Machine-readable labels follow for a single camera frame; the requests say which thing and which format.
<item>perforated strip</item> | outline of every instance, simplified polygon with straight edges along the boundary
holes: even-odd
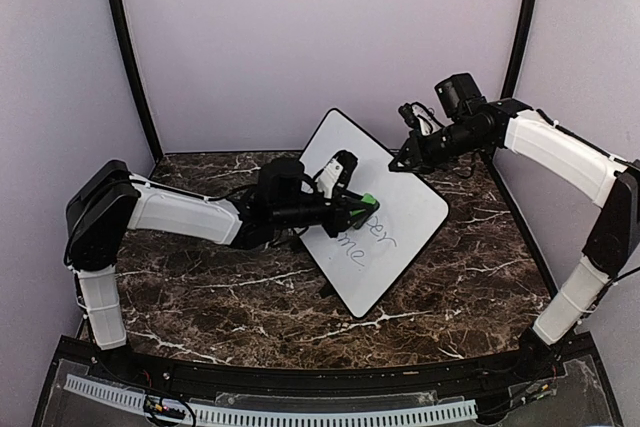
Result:
[[[111,407],[143,415],[144,393],[102,384],[69,374],[65,390]],[[227,427],[422,427],[477,418],[475,400],[415,409],[379,412],[305,414],[234,410],[194,402],[189,404],[198,425]],[[183,424],[190,424],[189,415]]]

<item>whiteboard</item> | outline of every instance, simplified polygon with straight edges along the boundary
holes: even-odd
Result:
[[[359,230],[330,238],[320,226],[301,239],[355,317],[363,317],[420,253],[449,215],[447,202],[414,174],[389,172],[392,155],[337,109],[330,110],[300,160],[311,176],[339,150],[358,158],[349,190],[380,208]]]

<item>brown marble surface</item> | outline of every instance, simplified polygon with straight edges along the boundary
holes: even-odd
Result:
[[[255,180],[274,153],[176,154],[153,180],[221,195]],[[470,158],[462,159],[460,173]],[[450,204],[445,227],[364,319],[336,296],[306,252],[235,251],[173,234],[129,232],[118,286],[140,352],[236,366],[363,368],[502,352],[548,293],[515,222],[478,161],[461,180],[427,180]]]

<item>gray wall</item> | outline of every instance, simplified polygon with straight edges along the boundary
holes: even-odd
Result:
[[[152,160],[107,0],[0,0],[0,426],[30,425],[79,312],[64,207],[112,157]]]
[[[538,0],[516,96],[628,159],[640,157],[640,3]],[[498,158],[558,283],[598,215],[586,197],[526,159]],[[640,265],[640,256],[628,268]],[[625,280],[588,322],[627,425],[640,419],[640,275]]]
[[[471,70],[499,93],[520,0],[125,0],[167,151],[301,148],[342,108],[389,146],[397,107]]]

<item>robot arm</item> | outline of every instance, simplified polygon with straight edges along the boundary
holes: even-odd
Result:
[[[640,243],[640,162],[608,154],[515,99],[487,102],[469,74],[450,77],[436,92],[453,123],[425,135],[429,129],[421,124],[425,116],[435,120],[433,114],[418,118],[416,104],[400,107],[413,130],[390,170],[430,173],[465,152],[506,148],[556,173],[602,209],[573,273],[523,334],[548,348],[589,312]]]
[[[347,190],[357,162],[340,151],[312,179],[300,161],[275,159],[260,169],[257,184],[225,198],[157,184],[129,172],[124,162],[108,162],[66,212],[65,263],[77,275],[97,345],[106,350],[126,343],[115,264],[127,229],[172,232],[237,249],[268,245],[283,230],[312,225],[336,237],[362,226],[379,207],[371,195]]]

